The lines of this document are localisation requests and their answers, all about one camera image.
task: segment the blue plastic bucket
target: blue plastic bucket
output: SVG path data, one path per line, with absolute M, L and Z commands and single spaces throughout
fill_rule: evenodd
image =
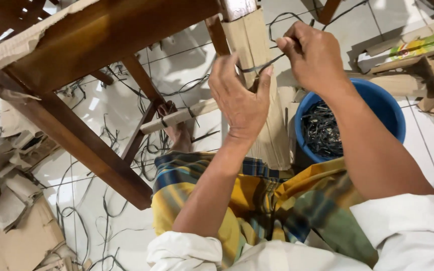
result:
M 382 87 L 367 80 L 351 78 L 351 82 L 356 90 L 358 90 L 359 95 L 364 99 L 371 110 L 373 110 L 384 126 L 386 126 L 388 131 L 403 143 L 406 135 L 405 116 L 393 96 Z M 301 132 L 301 117 L 311 107 L 311 105 L 321 100 L 321 97 L 315 93 L 311 92 L 307 94 L 299 104 L 294 119 L 298 144 L 304 153 L 316 163 L 325 162 L 331 159 L 313 153 L 309 147 L 304 144 L 304 137 Z

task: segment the checkered cloth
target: checkered cloth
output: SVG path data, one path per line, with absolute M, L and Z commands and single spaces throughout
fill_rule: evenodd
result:
M 155 159 L 153 226 L 157 235 L 172 230 L 212 153 L 172 151 Z M 368 264 L 377 252 L 357 224 L 349 207 L 362 203 L 344 168 L 344 159 L 310 166 L 292 175 L 268 169 L 261 160 L 245 158 L 219 229 L 222 266 L 241 256 L 244 244 L 279 239 L 303 242 L 314 230 L 335 252 Z

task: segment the left hand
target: left hand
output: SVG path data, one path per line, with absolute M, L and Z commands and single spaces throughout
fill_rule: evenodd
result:
M 217 58 L 210 73 L 209 86 L 212 97 L 229 123 L 227 136 L 252 144 L 266 123 L 273 66 L 261 72 L 257 92 L 252 93 L 245 89 L 235 72 L 238 58 L 235 53 Z

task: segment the white sleeve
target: white sleeve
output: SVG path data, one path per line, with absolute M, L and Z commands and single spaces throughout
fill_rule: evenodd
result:
M 404 194 L 350 209 L 378 250 L 374 270 L 434 270 L 434 195 Z
M 222 261 L 222 244 L 213 237 L 166 231 L 148 244 L 152 271 L 215 271 Z

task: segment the white shirt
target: white shirt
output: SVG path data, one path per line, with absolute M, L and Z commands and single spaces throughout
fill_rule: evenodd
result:
M 434 195 L 404 194 L 351 207 L 377 249 L 374 270 L 434 270 Z M 212 237 L 167 231 L 148 245 L 152 271 L 220 270 L 222 246 Z M 269 241 L 244 248 L 228 271 L 365 271 L 352 258 L 303 243 Z

